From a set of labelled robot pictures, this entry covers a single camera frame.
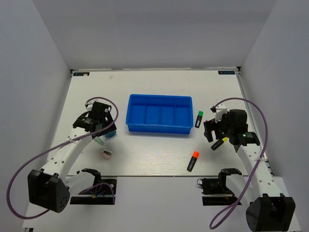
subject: purple cable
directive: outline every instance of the purple cable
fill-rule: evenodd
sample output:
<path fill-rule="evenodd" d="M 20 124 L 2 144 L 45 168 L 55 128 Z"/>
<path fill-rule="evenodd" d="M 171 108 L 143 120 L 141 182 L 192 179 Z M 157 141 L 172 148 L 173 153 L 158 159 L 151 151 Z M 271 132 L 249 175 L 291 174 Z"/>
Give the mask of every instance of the purple cable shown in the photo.
<path fill-rule="evenodd" d="M 96 185 L 94 185 L 94 186 L 92 186 L 92 187 L 90 187 L 90 188 L 87 188 L 87 189 L 81 191 L 79 194 L 86 193 L 86 192 L 88 192 L 88 191 L 90 191 L 90 190 L 93 190 L 94 188 L 96 188 L 96 187 L 98 187 L 98 186 L 102 186 L 102 185 L 107 185 L 107 186 L 111 189 L 111 192 L 112 192 L 112 202 L 113 202 L 113 204 L 115 204 L 115 194 L 114 194 L 114 191 L 113 191 L 112 187 L 111 187 L 108 183 L 99 183 L 99 184 L 96 184 Z"/>
<path fill-rule="evenodd" d="M 263 121 L 264 121 L 264 124 L 265 124 L 265 141 L 264 141 L 264 146 L 262 148 L 262 151 L 261 151 L 261 154 L 260 154 L 260 158 L 263 157 L 264 155 L 264 152 L 265 152 L 265 149 L 266 149 L 266 146 L 267 146 L 267 141 L 268 141 L 268 125 L 267 125 L 267 122 L 266 122 L 266 118 L 262 112 L 262 110 L 260 109 L 260 107 L 258 107 L 254 102 L 250 101 L 250 100 L 247 100 L 247 99 L 244 99 L 244 98 L 227 98 L 227 99 L 224 99 L 220 102 L 218 102 L 217 104 L 215 104 L 213 107 L 216 107 L 218 106 L 219 104 L 225 102 L 225 101 L 228 101 L 228 100 L 242 100 L 242 101 L 245 101 L 245 102 L 249 102 L 250 104 L 252 104 L 261 114 L 262 118 L 263 118 Z M 247 188 L 249 187 L 249 184 L 253 178 L 253 175 L 257 169 L 257 166 L 259 165 L 261 161 L 258 160 L 256 163 L 255 163 L 255 166 L 253 167 L 250 175 L 249 175 L 249 178 L 248 178 L 248 181 L 244 187 L 244 189 L 242 190 L 241 194 L 239 195 L 238 199 L 231 205 L 229 205 L 228 207 L 224 208 L 223 210 L 221 210 L 216 216 L 213 217 L 213 219 L 211 220 L 210 224 L 209 224 L 209 229 L 211 230 L 214 230 L 216 229 L 217 227 L 219 227 L 227 218 L 228 216 L 231 215 L 231 213 L 234 211 L 234 209 L 236 208 L 236 206 L 238 205 L 238 203 L 240 202 L 240 200 L 242 199 L 243 195 L 245 194 Z M 230 208 L 230 210 L 227 212 L 227 214 L 225 214 L 223 216 L 223 218 L 216 224 L 216 225 L 212 225 L 214 223 L 214 221 L 226 210 L 228 210 Z"/>
<path fill-rule="evenodd" d="M 70 141 L 65 141 L 65 142 L 63 142 L 63 143 L 61 143 L 61 144 L 59 144 L 59 145 L 57 145 L 57 146 L 54 146 L 54 147 L 52 147 L 52 148 L 50 148 L 50 149 L 48 149 L 48 150 L 46 150 L 46 151 L 44 151 L 44 152 L 38 154 L 37 156 L 31 158 L 31 159 L 28 160 L 26 163 L 24 163 L 24 164 L 16 171 L 16 173 L 14 173 L 13 177 L 11 178 L 11 180 L 10 180 L 10 182 L 9 182 L 8 188 L 7 188 L 7 190 L 6 190 L 6 202 L 7 202 L 7 204 L 8 204 L 8 207 L 9 207 L 10 211 L 11 211 L 16 217 L 21 218 L 21 219 L 24 219 L 24 220 L 27 220 L 27 219 L 34 219 L 34 218 L 38 218 L 38 217 L 42 216 L 43 214 L 46 214 L 46 213 L 49 211 L 49 210 L 46 210 L 46 211 L 44 211 L 44 212 L 42 212 L 42 213 L 40 213 L 40 214 L 38 214 L 38 215 L 27 217 L 27 216 L 24 216 L 24 215 L 19 214 L 19 213 L 16 212 L 15 209 L 13 208 L 12 203 L 11 203 L 11 199 L 10 199 L 10 192 L 11 192 L 12 184 L 13 184 L 15 178 L 17 177 L 17 175 L 20 173 L 20 171 L 24 169 L 24 167 L 26 167 L 28 164 L 30 164 L 32 161 L 36 160 L 37 158 L 39 158 L 39 157 L 41 157 L 41 156 L 43 156 L 43 155 L 45 155 L 45 154 L 47 154 L 47 153 L 49 153 L 49 152 L 51 152 L 51 151 L 57 149 L 57 148 L 60 148 L 60 147 L 62 147 L 62 146 L 66 146 L 66 145 L 70 144 L 72 141 L 77 141 L 77 140 L 83 139 L 83 138 L 85 138 L 85 137 L 87 137 L 87 136 L 91 136 L 91 135 L 100 133 L 100 132 L 102 132 L 102 131 L 105 131 L 105 130 L 107 130 L 108 128 L 110 128 L 113 124 L 115 124 L 115 121 L 117 120 L 118 115 L 119 115 L 119 111 L 118 111 L 118 108 L 117 108 L 117 106 L 115 105 L 115 103 L 112 102 L 111 100 L 107 99 L 107 98 L 104 98 L 104 97 L 94 97 L 94 98 L 90 98 L 87 102 L 89 102 L 89 101 L 91 101 L 91 100 L 93 100 L 93 99 L 103 99 L 103 100 L 105 100 L 105 101 L 108 101 L 109 103 L 111 103 L 111 104 L 115 107 L 115 109 L 116 109 L 116 117 L 115 117 L 114 121 L 111 122 L 111 124 L 108 125 L 107 127 L 104 127 L 104 128 L 102 128 L 102 129 L 100 129 L 100 130 L 98 130 L 98 131 L 95 131 L 95 132 L 92 132 L 92 133 L 89 133 L 89 134 L 85 134 L 85 135 L 76 137 L 76 138 L 74 138 L 74 139 L 71 139 Z"/>

